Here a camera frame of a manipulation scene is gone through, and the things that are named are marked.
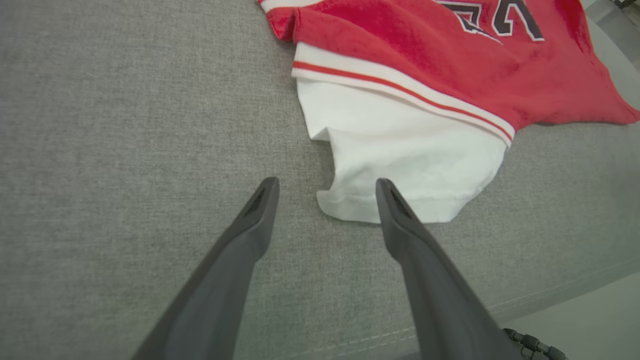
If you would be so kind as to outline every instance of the jersey number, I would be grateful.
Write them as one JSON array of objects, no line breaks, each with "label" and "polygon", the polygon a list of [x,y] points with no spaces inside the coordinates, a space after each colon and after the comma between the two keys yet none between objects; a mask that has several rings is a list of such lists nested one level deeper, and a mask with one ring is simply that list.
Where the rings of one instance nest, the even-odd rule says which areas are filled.
[{"label": "jersey number", "polygon": [[[462,28],[467,33],[480,34],[497,40],[495,37],[480,28],[479,18],[482,11],[482,4],[461,3],[458,1],[436,1],[453,11],[458,16],[462,24]],[[496,35],[499,37],[510,37],[513,35],[513,20],[509,20],[509,15],[513,13],[512,10],[515,11],[515,13],[520,17],[520,20],[525,24],[527,34],[529,34],[531,40],[545,40],[545,38],[542,37],[542,32],[540,31],[536,20],[533,19],[533,15],[531,15],[529,8],[524,3],[524,0],[499,0],[498,8],[493,14],[492,22],[492,27]]]}]

